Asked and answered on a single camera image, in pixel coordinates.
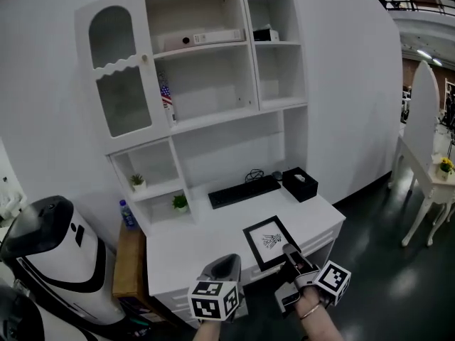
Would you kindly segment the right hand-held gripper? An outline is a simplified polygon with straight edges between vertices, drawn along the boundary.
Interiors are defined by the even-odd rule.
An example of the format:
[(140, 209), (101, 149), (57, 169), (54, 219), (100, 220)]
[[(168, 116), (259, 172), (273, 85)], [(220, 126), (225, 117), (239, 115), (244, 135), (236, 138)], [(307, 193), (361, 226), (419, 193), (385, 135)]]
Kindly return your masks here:
[(322, 269), (309, 262), (292, 244), (282, 247), (287, 261), (276, 274), (275, 299), (282, 314), (290, 314), (303, 288), (313, 286), (319, 293), (322, 305), (336, 306), (345, 294), (351, 279), (351, 272), (332, 261)]

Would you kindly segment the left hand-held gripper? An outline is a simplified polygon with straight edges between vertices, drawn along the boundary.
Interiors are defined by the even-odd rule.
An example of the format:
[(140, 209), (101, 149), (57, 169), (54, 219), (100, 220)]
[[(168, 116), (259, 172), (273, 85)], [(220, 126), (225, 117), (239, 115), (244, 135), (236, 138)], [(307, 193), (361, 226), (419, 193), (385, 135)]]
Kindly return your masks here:
[(188, 288), (192, 318), (200, 321), (232, 321), (237, 310), (245, 303), (241, 272), (241, 257), (238, 254), (222, 256), (209, 263), (202, 270), (201, 280), (193, 281)]

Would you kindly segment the black framed picture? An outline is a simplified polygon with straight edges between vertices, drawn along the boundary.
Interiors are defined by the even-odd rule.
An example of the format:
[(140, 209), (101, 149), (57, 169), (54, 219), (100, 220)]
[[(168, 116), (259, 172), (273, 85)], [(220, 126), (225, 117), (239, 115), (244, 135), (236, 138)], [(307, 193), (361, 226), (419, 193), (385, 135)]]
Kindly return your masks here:
[(275, 215), (243, 229), (244, 236), (255, 257), (260, 271), (266, 271), (286, 261), (283, 246), (292, 245), (298, 249), (282, 221)]

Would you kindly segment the person's right forearm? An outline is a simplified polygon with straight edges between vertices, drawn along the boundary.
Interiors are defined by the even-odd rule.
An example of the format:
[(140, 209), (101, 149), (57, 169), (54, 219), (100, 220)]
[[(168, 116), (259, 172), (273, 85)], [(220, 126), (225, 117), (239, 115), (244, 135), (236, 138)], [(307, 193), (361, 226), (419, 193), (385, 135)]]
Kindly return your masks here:
[(345, 341), (313, 286), (303, 288), (294, 309), (310, 341)]

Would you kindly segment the person's left forearm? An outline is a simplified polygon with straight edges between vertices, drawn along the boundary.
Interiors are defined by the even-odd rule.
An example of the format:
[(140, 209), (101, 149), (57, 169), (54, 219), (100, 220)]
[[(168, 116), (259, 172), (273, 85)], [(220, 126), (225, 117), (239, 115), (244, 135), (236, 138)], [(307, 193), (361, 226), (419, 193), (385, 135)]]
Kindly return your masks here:
[(204, 320), (192, 341), (220, 341), (221, 325), (217, 320)]

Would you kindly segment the white shelving cabinet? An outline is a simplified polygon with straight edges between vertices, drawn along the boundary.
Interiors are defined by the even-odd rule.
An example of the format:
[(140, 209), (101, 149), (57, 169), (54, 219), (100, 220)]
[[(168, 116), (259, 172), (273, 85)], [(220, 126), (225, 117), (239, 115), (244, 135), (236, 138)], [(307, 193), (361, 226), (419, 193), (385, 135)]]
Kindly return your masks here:
[[(274, 171), (306, 168), (309, 100), (296, 0), (145, 0), (156, 74), (166, 73), (176, 125), (162, 139), (106, 154), (146, 236), (149, 294), (190, 326), (188, 287), (227, 254), (244, 284), (260, 271), (243, 229), (277, 216), (303, 255), (323, 266), (343, 215), (320, 195), (298, 202), (282, 185), (214, 210), (208, 194)], [(278, 42), (255, 42), (271, 28)], [(243, 29), (245, 40), (162, 52), (165, 37)], [(141, 174), (136, 193), (130, 177)], [(172, 206), (184, 194), (188, 211)]]

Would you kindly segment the black keyboard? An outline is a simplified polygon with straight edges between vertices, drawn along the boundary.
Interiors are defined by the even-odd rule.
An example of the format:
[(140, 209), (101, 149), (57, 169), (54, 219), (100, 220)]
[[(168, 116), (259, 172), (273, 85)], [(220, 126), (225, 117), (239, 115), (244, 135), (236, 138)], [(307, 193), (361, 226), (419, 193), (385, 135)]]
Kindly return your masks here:
[(271, 175), (208, 194), (214, 210), (278, 190), (281, 185)]

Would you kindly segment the black tissue box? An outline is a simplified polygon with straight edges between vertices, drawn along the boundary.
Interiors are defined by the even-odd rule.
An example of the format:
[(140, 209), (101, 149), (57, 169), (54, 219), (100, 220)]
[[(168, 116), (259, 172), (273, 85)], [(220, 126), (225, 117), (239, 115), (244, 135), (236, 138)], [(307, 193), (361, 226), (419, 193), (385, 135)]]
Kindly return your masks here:
[(304, 202), (317, 195), (319, 183), (300, 167), (282, 173), (282, 185), (296, 198)]

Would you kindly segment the wooden side table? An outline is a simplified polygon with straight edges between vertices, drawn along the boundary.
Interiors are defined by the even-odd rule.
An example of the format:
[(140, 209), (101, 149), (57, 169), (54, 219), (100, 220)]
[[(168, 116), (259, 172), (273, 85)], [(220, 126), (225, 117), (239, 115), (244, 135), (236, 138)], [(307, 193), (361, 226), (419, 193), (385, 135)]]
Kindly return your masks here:
[(146, 238), (140, 229), (120, 228), (112, 285), (113, 296), (124, 308), (149, 323), (167, 323), (150, 300), (146, 284)]

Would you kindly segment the blue water bottle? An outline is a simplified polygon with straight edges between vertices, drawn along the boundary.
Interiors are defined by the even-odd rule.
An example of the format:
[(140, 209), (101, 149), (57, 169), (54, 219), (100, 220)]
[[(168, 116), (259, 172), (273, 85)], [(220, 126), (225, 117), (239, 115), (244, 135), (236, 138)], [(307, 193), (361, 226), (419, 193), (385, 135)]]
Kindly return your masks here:
[(130, 207), (128, 206), (127, 202), (125, 200), (120, 200), (119, 201), (119, 206), (120, 206), (120, 212), (122, 219), (124, 221), (124, 224), (127, 229), (136, 229), (137, 228), (137, 221), (136, 218), (131, 211)]

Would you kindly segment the white vanity table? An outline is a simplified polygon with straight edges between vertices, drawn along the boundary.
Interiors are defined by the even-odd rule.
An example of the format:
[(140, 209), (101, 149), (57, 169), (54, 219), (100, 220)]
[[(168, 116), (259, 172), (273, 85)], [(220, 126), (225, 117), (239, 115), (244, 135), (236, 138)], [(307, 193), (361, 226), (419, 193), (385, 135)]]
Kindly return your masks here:
[(433, 221), (432, 229), (427, 238), (427, 246), (430, 247), (433, 245), (434, 235), (439, 228), (445, 222), (449, 222), (451, 216), (455, 213), (455, 174), (450, 174), (447, 181), (438, 179), (437, 169), (439, 166), (431, 161), (429, 168), (425, 169), (418, 161), (417, 155), (414, 154), (410, 146), (405, 143), (404, 138), (398, 136), (392, 172), (387, 184), (389, 189), (392, 189), (395, 184), (402, 160), (405, 160), (405, 163), (412, 170), (412, 180), (409, 185), (409, 191), (412, 192), (415, 182), (418, 182), (424, 194), (424, 199), (412, 226), (401, 241), (401, 246), (406, 247), (409, 244), (431, 206), (436, 204), (441, 205), (441, 208), (436, 219)]

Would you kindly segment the white and black robot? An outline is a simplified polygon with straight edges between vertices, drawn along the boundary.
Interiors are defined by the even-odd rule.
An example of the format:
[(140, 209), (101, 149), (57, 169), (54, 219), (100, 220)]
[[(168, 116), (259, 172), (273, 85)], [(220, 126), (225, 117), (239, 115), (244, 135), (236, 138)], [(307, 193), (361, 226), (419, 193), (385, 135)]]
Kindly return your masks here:
[(114, 254), (68, 199), (23, 209), (0, 240), (0, 341), (117, 341), (127, 315), (112, 296)]

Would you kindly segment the flag print book box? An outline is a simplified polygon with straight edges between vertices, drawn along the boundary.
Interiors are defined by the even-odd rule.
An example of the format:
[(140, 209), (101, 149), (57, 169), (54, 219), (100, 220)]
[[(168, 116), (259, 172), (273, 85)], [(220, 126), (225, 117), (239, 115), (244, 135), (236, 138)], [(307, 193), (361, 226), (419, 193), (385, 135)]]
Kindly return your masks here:
[(168, 80), (166, 77), (166, 73), (161, 70), (157, 72), (157, 77), (158, 77), (158, 82), (159, 82), (159, 87), (160, 87), (160, 92), (161, 92), (161, 99), (163, 102), (163, 106), (166, 112), (166, 117), (168, 119), (169, 125), (170, 126), (175, 126), (176, 125), (176, 115), (175, 111), (173, 108), (173, 102), (171, 98), (171, 93), (170, 89), (168, 86)]

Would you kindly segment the yellow flower pot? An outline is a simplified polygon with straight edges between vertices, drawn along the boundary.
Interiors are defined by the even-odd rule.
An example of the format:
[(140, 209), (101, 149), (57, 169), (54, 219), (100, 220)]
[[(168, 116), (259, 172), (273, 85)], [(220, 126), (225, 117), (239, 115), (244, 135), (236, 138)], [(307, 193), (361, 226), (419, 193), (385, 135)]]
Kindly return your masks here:
[(447, 181), (449, 179), (449, 175), (455, 171), (455, 165), (452, 161), (447, 158), (443, 157), (440, 160), (440, 163), (437, 165), (436, 175), (437, 178), (441, 181)]

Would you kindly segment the black and white box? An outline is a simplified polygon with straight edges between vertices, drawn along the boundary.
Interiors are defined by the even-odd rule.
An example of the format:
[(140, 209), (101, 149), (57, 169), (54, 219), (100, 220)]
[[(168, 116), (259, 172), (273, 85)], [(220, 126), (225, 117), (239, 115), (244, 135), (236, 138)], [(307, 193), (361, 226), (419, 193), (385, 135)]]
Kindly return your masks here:
[(255, 42), (278, 42), (279, 33), (271, 28), (260, 29), (253, 31), (253, 38)]

